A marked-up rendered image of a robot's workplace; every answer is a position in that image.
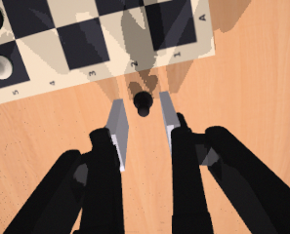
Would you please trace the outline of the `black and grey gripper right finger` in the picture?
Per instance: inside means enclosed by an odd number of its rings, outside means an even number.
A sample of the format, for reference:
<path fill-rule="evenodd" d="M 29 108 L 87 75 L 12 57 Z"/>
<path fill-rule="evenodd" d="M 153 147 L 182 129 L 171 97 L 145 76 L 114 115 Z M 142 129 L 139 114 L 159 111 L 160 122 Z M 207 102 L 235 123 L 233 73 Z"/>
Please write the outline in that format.
<path fill-rule="evenodd" d="M 228 129 L 194 133 L 169 92 L 159 97 L 172 159 L 172 234 L 214 234 L 199 166 L 207 166 L 251 234 L 290 234 L 290 187 Z"/>

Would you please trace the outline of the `black and cream chessboard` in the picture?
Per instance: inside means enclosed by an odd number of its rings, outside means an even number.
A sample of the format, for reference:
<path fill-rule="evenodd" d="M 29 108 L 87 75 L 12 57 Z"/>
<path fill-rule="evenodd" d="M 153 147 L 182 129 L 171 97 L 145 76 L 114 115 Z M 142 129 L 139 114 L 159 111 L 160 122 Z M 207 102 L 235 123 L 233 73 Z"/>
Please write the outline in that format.
<path fill-rule="evenodd" d="M 0 104 L 215 55 L 208 0 L 0 0 Z"/>

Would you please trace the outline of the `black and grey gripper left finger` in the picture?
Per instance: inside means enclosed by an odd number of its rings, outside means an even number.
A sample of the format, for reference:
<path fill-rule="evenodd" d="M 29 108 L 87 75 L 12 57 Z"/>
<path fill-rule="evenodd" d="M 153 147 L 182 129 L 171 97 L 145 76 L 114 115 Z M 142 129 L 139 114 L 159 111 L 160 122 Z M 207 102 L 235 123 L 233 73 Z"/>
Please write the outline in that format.
<path fill-rule="evenodd" d="M 92 150 L 66 150 L 3 234 L 70 234 L 81 209 L 72 234 L 125 234 L 121 172 L 128 133 L 123 98 L 114 99 L 106 125 L 89 133 Z"/>

